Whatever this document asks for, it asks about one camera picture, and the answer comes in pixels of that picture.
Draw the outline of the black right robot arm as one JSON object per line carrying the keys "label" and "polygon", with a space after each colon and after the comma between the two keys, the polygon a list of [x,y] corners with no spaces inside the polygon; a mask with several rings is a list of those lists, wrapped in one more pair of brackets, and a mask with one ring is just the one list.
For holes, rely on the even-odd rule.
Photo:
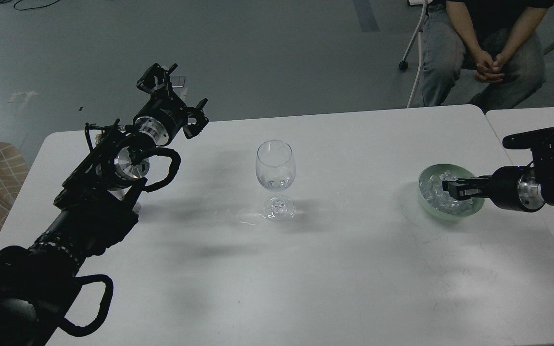
{"label": "black right robot arm", "polygon": [[554,127],[505,136],[505,149],[529,149],[527,166],[504,166],[492,175],[458,178],[442,189],[458,201],[488,198],[502,210],[533,213],[554,206]]}

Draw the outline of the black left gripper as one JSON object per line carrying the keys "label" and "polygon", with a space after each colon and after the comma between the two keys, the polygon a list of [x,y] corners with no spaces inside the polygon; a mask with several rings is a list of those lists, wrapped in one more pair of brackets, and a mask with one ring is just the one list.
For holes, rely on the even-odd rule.
{"label": "black left gripper", "polygon": [[147,93],[150,98],[133,118],[133,125],[151,136],[158,147],[169,145],[180,129],[183,129],[186,139],[192,139],[209,123],[203,110],[208,103],[207,98],[202,99],[196,107],[187,107],[176,96],[171,73],[177,67],[177,63],[167,68],[154,63],[136,82],[136,88]]}

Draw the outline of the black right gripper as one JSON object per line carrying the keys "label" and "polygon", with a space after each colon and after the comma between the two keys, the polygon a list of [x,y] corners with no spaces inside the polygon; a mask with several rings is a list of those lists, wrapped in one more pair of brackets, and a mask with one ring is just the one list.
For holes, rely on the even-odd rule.
{"label": "black right gripper", "polygon": [[536,212],[546,204],[534,169],[528,166],[504,166],[492,175],[443,180],[441,186],[457,201],[488,198],[502,210]]}

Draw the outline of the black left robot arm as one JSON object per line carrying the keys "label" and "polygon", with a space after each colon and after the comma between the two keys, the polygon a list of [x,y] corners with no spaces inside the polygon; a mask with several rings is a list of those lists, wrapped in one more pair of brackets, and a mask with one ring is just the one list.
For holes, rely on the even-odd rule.
{"label": "black left robot arm", "polygon": [[89,152],[53,201],[59,216],[28,248],[0,250],[0,346],[44,346],[57,329],[84,337],[105,322],[112,278],[78,276],[81,266],[134,228],[141,193],[175,179],[182,159],[168,145],[176,134],[191,139],[209,122],[207,99],[189,107],[176,94],[176,68],[154,63],[137,81],[150,98],[132,124],[85,125]]}

